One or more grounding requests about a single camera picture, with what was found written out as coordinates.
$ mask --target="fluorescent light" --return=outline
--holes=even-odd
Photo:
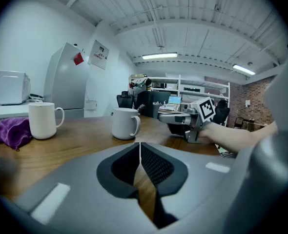
[[[160,54],[151,54],[151,55],[143,55],[142,58],[144,60],[146,59],[155,59],[155,58],[168,58],[168,57],[177,57],[177,52],[171,52],[171,53],[160,53]]]
[[[239,65],[237,65],[237,64],[233,65],[233,68],[236,68],[236,69],[238,69],[238,70],[241,70],[241,71],[243,71],[243,72],[245,72],[245,73],[247,73],[247,74],[250,74],[250,75],[252,75],[252,76],[255,74],[254,72],[248,70],[247,68],[243,68],[243,67],[241,67],[241,66],[239,66]]]

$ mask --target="laptop screen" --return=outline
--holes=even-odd
[[[180,104],[180,102],[181,102],[181,97],[179,97],[179,96],[170,96],[169,97],[168,103],[170,103],[170,104]]]

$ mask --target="microwave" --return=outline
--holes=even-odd
[[[0,104],[15,105],[28,100],[30,79],[25,72],[0,70]]]

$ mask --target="electrical outlet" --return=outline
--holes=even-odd
[[[85,100],[84,109],[85,110],[96,110],[97,109],[97,101],[96,100]]]

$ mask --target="mesh panel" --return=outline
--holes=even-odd
[[[133,185],[134,175],[139,166],[139,147],[135,147],[130,152],[113,162],[111,172],[116,178]]]
[[[156,186],[168,178],[174,170],[173,165],[142,145],[142,165],[152,183]]]

